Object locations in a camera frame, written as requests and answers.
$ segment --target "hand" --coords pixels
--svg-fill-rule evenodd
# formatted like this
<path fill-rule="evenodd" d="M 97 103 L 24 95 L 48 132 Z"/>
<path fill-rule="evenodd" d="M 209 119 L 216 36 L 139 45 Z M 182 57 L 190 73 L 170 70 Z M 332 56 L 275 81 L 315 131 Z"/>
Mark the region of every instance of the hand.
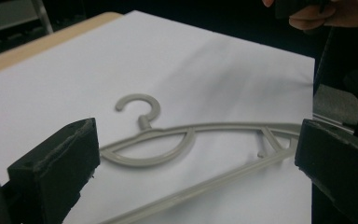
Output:
<path fill-rule="evenodd" d="M 274 0 L 262 0 L 270 7 Z M 319 6 L 308 6 L 289 17 L 289 23 L 299 30 L 310 30 L 321 25 L 337 27 L 358 27 L 358 0 L 334 0 L 323 13 Z"/>

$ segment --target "hanger hook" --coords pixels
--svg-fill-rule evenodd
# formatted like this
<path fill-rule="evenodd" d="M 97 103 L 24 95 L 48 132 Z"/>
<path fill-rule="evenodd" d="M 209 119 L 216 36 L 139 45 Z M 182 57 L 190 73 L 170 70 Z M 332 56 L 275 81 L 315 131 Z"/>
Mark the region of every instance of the hanger hook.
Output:
<path fill-rule="evenodd" d="M 141 128 L 141 130 L 151 129 L 152 127 L 149 121 L 155 119 L 159 115 L 159 112 L 161 110 L 158 101 L 152 96 L 141 94 L 141 93 L 135 93 L 135 94 L 124 96 L 123 98 L 119 99 L 118 102 L 116 103 L 116 111 L 121 111 L 123 110 L 124 106 L 127 103 L 132 101 L 138 101 L 138 100 L 145 101 L 149 103 L 152 107 L 152 110 L 148 114 L 141 115 L 138 118 L 139 127 Z"/>

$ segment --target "desk surface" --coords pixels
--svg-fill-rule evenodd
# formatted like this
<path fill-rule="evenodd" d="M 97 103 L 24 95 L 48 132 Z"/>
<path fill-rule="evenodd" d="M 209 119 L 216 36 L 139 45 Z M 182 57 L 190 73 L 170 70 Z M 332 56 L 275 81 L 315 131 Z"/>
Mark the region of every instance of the desk surface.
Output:
<path fill-rule="evenodd" d="M 136 119 L 149 106 L 113 110 L 131 93 L 158 99 L 162 111 L 154 128 L 311 118 L 313 60 L 301 55 L 139 12 L 60 45 L 44 42 L 50 48 L 39 41 L 31 43 L 39 50 L 26 45 L 0 55 L 9 61 L 0 63 L 1 184 L 13 161 L 73 121 L 96 118 L 100 147 L 138 133 Z M 180 137 L 145 147 L 169 149 Z M 208 133 L 156 168 L 134 170 L 102 160 L 65 221 L 99 223 L 118 216 L 256 160 L 259 148 L 270 150 L 256 133 Z M 310 223 L 310 181 L 293 158 L 204 196 L 142 223 Z"/>
<path fill-rule="evenodd" d="M 74 38 L 75 36 L 84 34 L 87 31 L 97 28 L 107 22 L 113 21 L 120 16 L 120 14 L 114 12 L 106 12 L 89 20 L 82 21 L 66 29 L 60 30 L 59 32 L 54 33 L 52 35 L 41 37 L 25 45 L 1 53 L 0 70 L 7 68 L 13 64 L 20 63 L 21 61 L 30 58 L 37 53 L 57 46 L 65 41 Z"/>

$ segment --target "white paper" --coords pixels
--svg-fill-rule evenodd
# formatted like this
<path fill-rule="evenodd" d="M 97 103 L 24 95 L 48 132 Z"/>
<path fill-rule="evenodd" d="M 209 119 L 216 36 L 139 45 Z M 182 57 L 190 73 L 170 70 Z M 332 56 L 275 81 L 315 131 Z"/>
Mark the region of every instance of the white paper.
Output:
<path fill-rule="evenodd" d="M 156 128 L 301 123 L 311 118 L 312 80 L 311 58 L 132 12 L 0 71 L 0 183 L 12 162 L 68 123 L 96 118 L 101 147 L 138 133 L 148 104 L 114 111 L 131 93 L 160 102 Z M 153 144 L 171 149 L 180 138 Z M 253 161 L 264 146 L 255 133 L 203 133 L 158 167 L 102 159 L 65 223 L 115 217 Z M 157 153 L 148 148 L 135 156 Z M 140 223 L 310 223 L 310 181 L 289 159 Z"/>

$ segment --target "gray plastic hanger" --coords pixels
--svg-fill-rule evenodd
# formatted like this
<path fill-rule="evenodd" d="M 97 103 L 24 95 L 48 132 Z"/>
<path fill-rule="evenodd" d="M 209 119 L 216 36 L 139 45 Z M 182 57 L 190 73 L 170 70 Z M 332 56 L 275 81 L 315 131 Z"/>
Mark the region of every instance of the gray plastic hanger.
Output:
<path fill-rule="evenodd" d="M 149 203 L 118 217 L 106 220 L 103 223 L 132 223 L 134 221 L 140 220 L 144 217 L 148 217 L 152 214 L 187 201 L 191 198 L 197 197 L 202 193 L 217 189 L 228 182 L 231 182 L 251 172 L 269 166 L 275 162 L 282 161 L 283 159 L 289 158 L 296 153 L 298 136 L 301 129 L 301 125 L 299 124 L 220 122 L 178 126 L 168 129 L 157 129 L 151 127 L 150 121 L 158 116 L 160 112 L 160 106 L 158 101 L 149 95 L 132 94 L 123 97 L 117 102 L 116 110 L 121 111 L 127 103 L 135 100 L 148 102 L 152 107 L 151 112 L 147 115 L 141 115 L 138 118 L 138 124 L 141 129 L 138 134 L 134 135 L 133 137 L 115 142 L 106 147 L 100 148 L 101 155 L 107 160 L 116 162 L 118 164 L 135 167 L 145 167 L 161 164 L 163 162 L 174 159 L 175 157 L 180 155 L 181 152 L 191 146 L 192 142 L 195 141 L 196 133 L 208 131 L 245 130 L 261 132 L 262 134 L 264 134 L 264 136 L 266 136 L 268 142 L 275 150 L 275 153 L 268 155 L 265 152 L 259 152 L 257 156 L 260 159 L 257 161 L 244 164 L 241 167 L 228 171 L 222 175 L 218 175 L 209 180 L 203 181 L 191 188 L 181 190 L 153 203 Z M 184 134 L 185 136 L 177 147 L 159 156 L 147 159 L 134 159 L 117 154 L 117 151 L 122 150 L 125 147 L 132 146 L 133 144 L 173 134 Z M 277 138 L 275 137 L 275 134 L 283 134 L 285 137 L 290 139 L 289 148 L 284 148 L 278 142 Z"/>

